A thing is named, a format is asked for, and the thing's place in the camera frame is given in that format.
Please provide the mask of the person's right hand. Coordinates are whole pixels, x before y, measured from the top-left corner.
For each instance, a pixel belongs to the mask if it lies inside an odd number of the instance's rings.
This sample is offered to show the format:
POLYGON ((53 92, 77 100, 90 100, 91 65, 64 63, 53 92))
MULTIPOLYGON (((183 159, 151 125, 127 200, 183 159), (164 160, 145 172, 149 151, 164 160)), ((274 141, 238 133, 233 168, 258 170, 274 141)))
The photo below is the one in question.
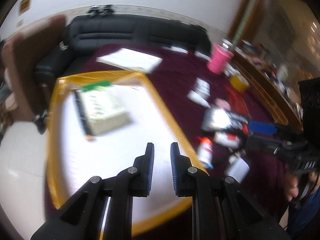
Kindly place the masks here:
MULTIPOLYGON (((299 189, 298 189, 299 179, 296 174, 293 174, 286 167, 285 173, 285 183, 284 183, 284 192, 286 199, 290 202, 294 198, 298 197, 299 189)), ((314 194, 319 188, 319 172, 312 172, 308 175, 308 183, 311 184, 309 187, 309 195, 314 194)))

